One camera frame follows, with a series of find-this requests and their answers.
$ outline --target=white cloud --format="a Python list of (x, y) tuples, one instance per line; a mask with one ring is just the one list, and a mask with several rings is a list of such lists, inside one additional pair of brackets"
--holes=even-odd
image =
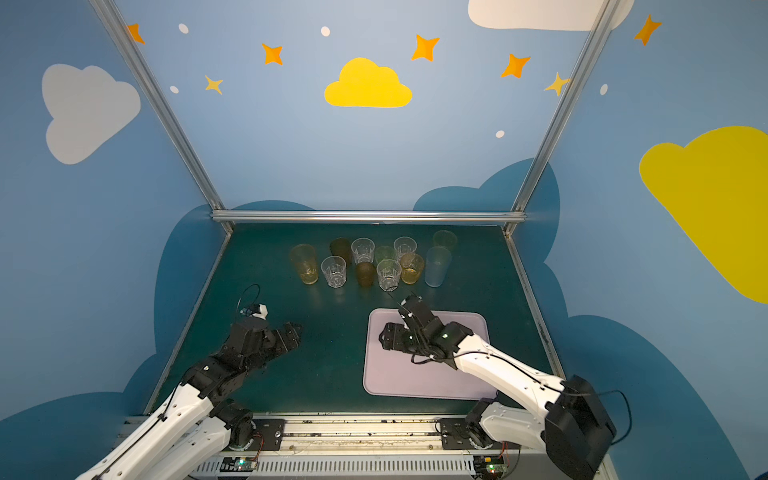
[[(629, 15), (634, 0), (621, 0), (611, 28)], [(469, 0), (470, 19), (486, 28), (588, 31), (603, 0)]]
[(45, 140), (56, 160), (85, 160), (138, 115), (141, 99), (133, 85), (115, 81), (90, 66), (51, 65), (43, 74), (43, 101), (53, 121)]

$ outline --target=cup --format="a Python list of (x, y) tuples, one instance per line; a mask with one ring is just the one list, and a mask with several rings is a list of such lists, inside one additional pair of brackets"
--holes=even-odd
[(402, 267), (400, 274), (402, 281), (413, 285), (419, 281), (419, 277), (424, 271), (424, 259), (417, 253), (406, 253), (400, 257), (400, 266)]
[(369, 287), (376, 281), (376, 267), (370, 262), (358, 263), (355, 267), (357, 283), (362, 287)]
[(319, 276), (317, 272), (317, 257), (315, 257), (315, 247), (302, 243), (296, 245), (290, 251), (290, 261), (293, 268), (299, 274), (299, 278), (306, 285), (312, 285)]
[(346, 282), (346, 262), (342, 257), (332, 255), (320, 264), (323, 275), (326, 276), (328, 286), (339, 288)]
[(434, 247), (445, 247), (448, 250), (453, 251), (458, 245), (458, 238), (452, 231), (438, 230), (435, 235), (432, 236), (432, 244)]
[(343, 237), (335, 239), (330, 244), (331, 255), (342, 257), (347, 265), (352, 265), (352, 247), (349, 240)]
[(395, 247), (390, 247), (389, 245), (379, 245), (376, 250), (373, 251), (373, 259), (375, 260), (375, 265), (378, 265), (382, 260), (397, 260)]
[(352, 255), (355, 257), (355, 264), (361, 262), (373, 263), (373, 249), (376, 247), (373, 240), (369, 238), (359, 238), (352, 242)]
[(432, 247), (427, 251), (427, 266), (424, 272), (424, 282), (429, 286), (441, 286), (445, 281), (445, 274), (451, 264), (453, 255), (445, 247)]
[(399, 263), (391, 259), (382, 260), (376, 267), (376, 272), (379, 274), (379, 286), (382, 290), (389, 292), (397, 288), (402, 272)]
[(413, 240), (411, 237), (400, 237), (395, 240), (394, 247), (397, 260), (400, 260), (400, 257), (406, 253), (416, 252), (416, 240)]

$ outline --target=pink tray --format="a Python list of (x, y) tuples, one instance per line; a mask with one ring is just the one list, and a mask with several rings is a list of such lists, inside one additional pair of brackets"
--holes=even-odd
[[(488, 341), (488, 326), (479, 313), (438, 312), (443, 323), (457, 322), (472, 329)], [(409, 396), (426, 399), (477, 400), (496, 396), (496, 388), (476, 376), (459, 372), (447, 365), (430, 362), (424, 365), (411, 363), (411, 356), (403, 352), (384, 350), (379, 334), (389, 322), (404, 323), (397, 309), (378, 308), (368, 318), (368, 343), (366, 366), (362, 386), (371, 395)], [(417, 356), (415, 360), (424, 360)]]

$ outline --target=yellow cloud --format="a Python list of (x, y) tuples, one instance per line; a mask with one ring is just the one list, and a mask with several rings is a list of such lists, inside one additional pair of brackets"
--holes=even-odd
[(337, 107), (404, 107), (411, 90), (400, 83), (394, 70), (379, 67), (368, 58), (354, 58), (344, 65), (339, 81), (326, 87), (326, 101)]
[(768, 134), (724, 127), (658, 144), (640, 175), (728, 283), (768, 303)]

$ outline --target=blue wall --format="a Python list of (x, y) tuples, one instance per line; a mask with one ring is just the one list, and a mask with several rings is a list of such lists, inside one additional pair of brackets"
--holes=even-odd
[(57, 160), (41, 90), (55, 64), (95, 65), (138, 89), (87, 0), (3, 4), (3, 478), (73, 478), (108, 452), (122, 418), (143, 409), (223, 241), (140, 92), (138, 115), (95, 152)]
[[(643, 45), (635, 36), (648, 15), (662, 25)], [(768, 305), (728, 283), (639, 171), (657, 144), (684, 147), (734, 125), (768, 132), (765, 85), (756, 81), (768, 78), (766, 25), (765, 2), (637, 0), (515, 231), (566, 370), (630, 397), (635, 430), (611, 451), (622, 480), (768, 470)], [(722, 181), (739, 190), (755, 173)], [(734, 198), (713, 194), (701, 208), (753, 207)], [(717, 217), (712, 228), (722, 228)], [(753, 221), (764, 224), (765, 212)], [(611, 413), (621, 425), (620, 402)]]
[[(275, 200), (314, 210), (453, 208), (422, 195), (478, 189), (533, 157), (558, 102), (545, 89), (558, 72), (568, 78), (587, 36), (484, 28), (467, 2), (440, 0), (118, 5), (139, 25), (139, 48), (229, 208)], [(417, 35), (440, 38), (432, 61), (412, 60)], [(265, 65), (262, 44), (282, 47), (283, 64)], [(502, 77), (510, 54), (531, 58), (520, 78)], [(412, 91), (410, 103), (329, 104), (326, 87), (358, 57), (392, 68)], [(222, 81), (221, 94), (206, 90), (206, 76)], [(506, 185), (506, 196), (518, 186)]]

